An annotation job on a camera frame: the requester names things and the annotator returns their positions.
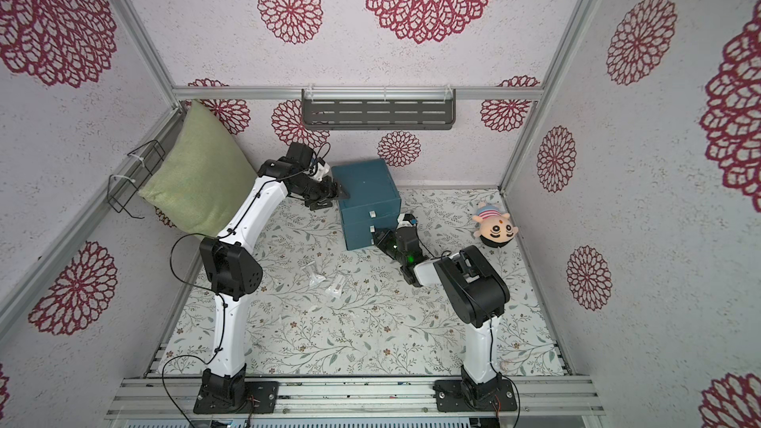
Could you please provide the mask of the teal drawer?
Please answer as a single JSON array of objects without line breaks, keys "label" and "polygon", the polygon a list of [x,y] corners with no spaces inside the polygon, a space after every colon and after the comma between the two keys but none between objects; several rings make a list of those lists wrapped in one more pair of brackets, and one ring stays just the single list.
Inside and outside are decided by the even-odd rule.
[{"label": "teal drawer", "polygon": [[349,200],[342,200],[339,205],[342,221],[346,225],[373,224],[390,227],[400,215],[402,202],[399,199],[351,205]]},{"label": "teal drawer", "polygon": [[396,229],[396,218],[382,218],[378,221],[357,221],[343,224],[345,246],[348,251],[374,246],[374,235],[386,229]]}]

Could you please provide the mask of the teal drawer cabinet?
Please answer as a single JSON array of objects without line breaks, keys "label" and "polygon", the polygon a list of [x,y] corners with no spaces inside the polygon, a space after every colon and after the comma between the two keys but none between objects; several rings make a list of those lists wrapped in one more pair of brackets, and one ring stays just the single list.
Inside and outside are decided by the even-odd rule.
[{"label": "teal drawer cabinet", "polygon": [[400,193],[384,160],[365,160],[335,166],[333,178],[344,185],[350,193],[351,205],[363,205],[399,199]]}]

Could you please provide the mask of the white cookie packet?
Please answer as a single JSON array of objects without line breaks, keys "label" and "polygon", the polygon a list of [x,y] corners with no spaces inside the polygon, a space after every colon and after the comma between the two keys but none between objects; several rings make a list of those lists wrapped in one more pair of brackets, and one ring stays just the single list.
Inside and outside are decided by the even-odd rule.
[{"label": "white cookie packet", "polygon": [[313,289],[313,287],[319,287],[323,281],[326,281],[325,275],[321,275],[320,273],[311,273],[309,275],[309,287]]},{"label": "white cookie packet", "polygon": [[336,275],[331,285],[327,287],[326,294],[332,299],[337,299],[342,295],[345,286],[346,277],[344,275]]}]

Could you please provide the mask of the teal top drawer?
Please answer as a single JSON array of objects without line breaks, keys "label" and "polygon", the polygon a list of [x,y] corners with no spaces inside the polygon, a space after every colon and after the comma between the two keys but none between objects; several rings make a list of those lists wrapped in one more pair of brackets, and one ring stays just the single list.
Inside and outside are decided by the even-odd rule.
[{"label": "teal top drawer", "polygon": [[402,202],[399,199],[351,205],[349,200],[342,200],[339,205],[342,221],[346,225],[373,224],[390,227],[400,215]]}]

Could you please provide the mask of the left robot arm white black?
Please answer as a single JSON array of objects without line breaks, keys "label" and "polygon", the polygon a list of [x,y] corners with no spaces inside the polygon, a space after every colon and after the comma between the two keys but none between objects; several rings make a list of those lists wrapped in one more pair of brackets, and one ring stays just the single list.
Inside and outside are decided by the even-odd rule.
[{"label": "left robot arm white black", "polygon": [[287,154],[267,160],[230,222],[215,237],[205,237],[199,251],[210,291],[215,296],[213,354],[202,373],[195,414],[235,413],[258,405],[246,388],[246,325],[253,295],[264,270],[254,257],[267,223],[289,196],[311,210],[328,208],[348,194],[330,175],[319,150],[301,143]]}]

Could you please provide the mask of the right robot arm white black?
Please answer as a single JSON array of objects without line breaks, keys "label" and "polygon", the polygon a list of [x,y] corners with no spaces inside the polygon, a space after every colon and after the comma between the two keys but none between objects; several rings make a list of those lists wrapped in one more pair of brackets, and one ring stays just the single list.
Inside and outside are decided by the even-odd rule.
[{"label": "right robot arm white black", "polygon": [[415,227],[384,229],[373,237],[375,246],[400,265],[404,280],[414,287],[444,289],[465,324],[465,357],[460,380],[436,380],[433,385],[440,412],[519,412],[519,392],[495,363],[495,345],[505,307],[511,300],[507,285],[475,246],[438,258],[421,249]]}]

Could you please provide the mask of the cartoon boy plush head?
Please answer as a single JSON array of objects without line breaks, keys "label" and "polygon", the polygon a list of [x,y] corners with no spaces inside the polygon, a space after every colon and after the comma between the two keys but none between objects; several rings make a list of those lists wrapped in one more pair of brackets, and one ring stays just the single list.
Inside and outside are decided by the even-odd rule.
[{"label": "cartoon boy plush head", "polygon": [[478,224],[474,237],[490,248],[503,248],[519,232],[511,221],[511,214],[503,213],[493,204],[481,202],[472,220]]}]

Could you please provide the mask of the green pillow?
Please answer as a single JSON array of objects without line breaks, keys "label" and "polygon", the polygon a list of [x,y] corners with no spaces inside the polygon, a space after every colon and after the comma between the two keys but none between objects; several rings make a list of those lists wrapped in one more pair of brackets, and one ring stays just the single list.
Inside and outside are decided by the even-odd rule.
[{"label": "green pillow", "polygon": [[256,179],[232,135],[194,100],[172,150],[139,195],[180,231],[215,237],[225,231]]}]

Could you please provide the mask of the grey wall shelf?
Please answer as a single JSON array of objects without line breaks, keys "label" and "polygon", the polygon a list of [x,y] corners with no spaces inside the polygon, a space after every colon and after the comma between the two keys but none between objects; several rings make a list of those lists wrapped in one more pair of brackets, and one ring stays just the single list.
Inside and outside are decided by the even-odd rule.
[{"label": "grey wall shelf", "polygon": [[301,91],[310,131],[447,131],[456,122],[457,93],[432,91]]}]

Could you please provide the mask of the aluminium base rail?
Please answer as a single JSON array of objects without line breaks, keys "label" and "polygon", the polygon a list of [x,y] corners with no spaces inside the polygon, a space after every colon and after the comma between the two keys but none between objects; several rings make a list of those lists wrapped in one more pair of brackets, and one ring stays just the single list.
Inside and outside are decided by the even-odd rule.
[{"label": "aluminium base rail", "polygon": [[[455,376],[381,376],[380,378],[247,378],[247,387],[265,418],[424,416],[531,417],[604,415],[604,406],[587,376],[515,376],[500,394],[470,407]],[[107,408],[105,419],[202,420],[193,407],[199,378],[126,378]]]}]

